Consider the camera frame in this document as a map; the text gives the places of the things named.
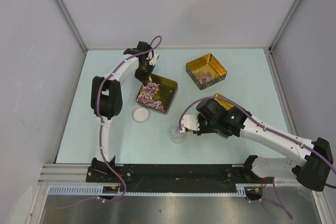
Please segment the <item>black mount bracket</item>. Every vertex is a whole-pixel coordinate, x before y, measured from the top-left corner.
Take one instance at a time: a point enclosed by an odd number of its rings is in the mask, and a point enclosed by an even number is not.
[[[94,77],[91,89],[91,108],[97,115],[97,96],[101,82],[104,77]],[[122,108],[122,96],[120,82],[117,80],[107,80],[102,91],[109,90],[109,94],[100,94],[99,111],[102,116],[110,120],[113,116],[119,115]]]
[[[326,158],[330,164],[333,164],[329,142],[319,137],[313,144],[313,149]],[[297,181],[308,189],[323,191],[330,167],[314,153],[306,156],[305,159],[307,162],[303,167],[296,166],[292,169],[292,172],[297,176]]]
[[[150,49],[152,49],[151,45],[146,42],[140,41],[137,48],[126,49],[124,55],[135,55],[140,52],[148,51]],[[148,54],[149,53],[138,56],[139,67],[134,74],[135,78],[141,81],[144,85],[147,85],[147,83],[149,82],[149,75],[153,72],[153,69],[155,67],[155,65],[149,65],[150,60],[147,60]]]
[[[196,110],[205,120],[200,121],[198,135],[220,132],[222,136],[240,136],[247,118],[237,107],[226,110],[215,99],[200,102]]]
[[[263,189],[256,190],[255,187],[245,187],[246,197],[250,200],[259,200],[263,196]]]
[[[114,163],[115,158],[109,162],[109,165],[114,169],[116,165]],[[92,159],[91,166],[88,168],[86,175],[86,182],[88,183],[118,183],[117,176],[106,166],[102,161],[98,161],[96,158]]]

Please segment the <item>colorful candy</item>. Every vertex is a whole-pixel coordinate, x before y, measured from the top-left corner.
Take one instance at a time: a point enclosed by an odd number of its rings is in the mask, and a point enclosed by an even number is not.
[[[136,100],[145,106],[163,111],[162,102],[153,100],[154,95],[159,91],[159,85],[160,84],[156,84],[154,82],[149,82],[146,86],[142,86]]]
[[[214,79],[211,73],[206,72],[206,71],[198,71],[198,69],[193,71],[193,74],[198,79],[198,81],[202,84],[205,84]]]

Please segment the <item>metal surface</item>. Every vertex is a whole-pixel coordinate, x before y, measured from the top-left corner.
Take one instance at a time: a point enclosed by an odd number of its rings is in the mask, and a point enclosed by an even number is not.
[[[279,193],[292,213],[291,221],[284,211],[270,203],[251,203],[231,197],[132,197],[104,204],[90,200],[66,210],[46,205],[41,224],[54,223],[321,223],[310,190],[302,187],[280,187]],[[84,196],[48,196],[56,206],[73,204]],[[271,187],[264,198],[276,200]]]
[[[270,46],[270,51],[271,51],[271,52],[274,51],[274,49],[275,49],[275,47],[276,47],[276,45],[277,45],[277,43],[278,43],[280,37],[281,37],[282,34],[284,33],[284,31],[285,31],[285,29],[286,29],[288,23],[289,23],[290,20],[292,19],[293,15],[294,15],[295,11],[297,10],[298,6],[300,5],[301,1],[302,1],[302,0],[294,0],[294,2],[293,2],[293,4],[292,4],[291,8],[289,9],[289,11],[288,11],[288,13],[287,13],[287,15],[286,15],[284,21],[282,22],[282,24],[281,24],[281,26],[280,26],[280,29],[278,30],[278,32],[277,32],[277,34],[276,34],[276,36],[275,36],[275,38],[274,38],[274,40],[273,40],[273,42],[272,42],[272,44],[271,44],[271,46]]]
[[[330,197],[325,191],[313,192],[317,209],[323,224],[336,223],[335,211],[332,208],[333,204]]]
[[[106,185],[87,183],[86,175],[91,164],[45,164],[42,168],[39,185]]]
[[[34,202],[34,208],[30,214],[29,224],[39,224],[42,218],[43,209],[48,197],[49,186],[38,185],[38,194]]]
[[[75,22],[73,21],[68,9],[66,8],[63,0],[55,0],[55,3],[57,4],[63,18],[65,19],[66,23],[68,24],[70,30],[72,31],[73,35],[75,36],[80,48],[83,50],[84,54],[87,52],[87,48],[84,44],[83,39],[81,38],[79,31],[75,25]]]

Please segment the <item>light blue table surface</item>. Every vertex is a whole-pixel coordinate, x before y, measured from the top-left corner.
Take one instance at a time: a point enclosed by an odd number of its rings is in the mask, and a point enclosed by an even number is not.
[[[183,144],[170,140],[169,128],[183,110],[201,97],[220,93],[237,102],[264,122],[287,130],[275,86],[262,49],[167,49],[154,74],[178,82],[178,92],[168,115],[150,111],[149,119],[138,123],[133,112],[141,83],[130,76],[122,86],[123,108],[112,126],[116,163],[137,164],[240,164],[249,155],[282,157],[251,140],[235,136],[225,140],[217,134],[188,134]],[[226,68],[226,79],[199,90],[185,71],[185,64],[211,52]],[[98,143],[96,116],[90,107],[91,84],[95,76],[111,71],[123,50],[90,50],[79,79],[57,163],[91,163]],[[196,113],[195,107],[189,113]]]

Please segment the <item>open tin box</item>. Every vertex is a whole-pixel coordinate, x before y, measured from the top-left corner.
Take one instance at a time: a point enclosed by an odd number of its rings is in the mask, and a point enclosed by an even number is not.
[[[200,90],[223,81],[227,74],[225,68],[212,54],[188,62],[186,72]]]
[[[136,102],[147,109],[167,114],[177,93],[177,82],[155,74],[150,75],[149,81],[158,84],[157,92],[151,92],[153,94],[151,95],[152,97],[144,99],[141,93],[143,94],[147,90],[145,90],[144,85],[141,85],[140,91],[136,95]]]

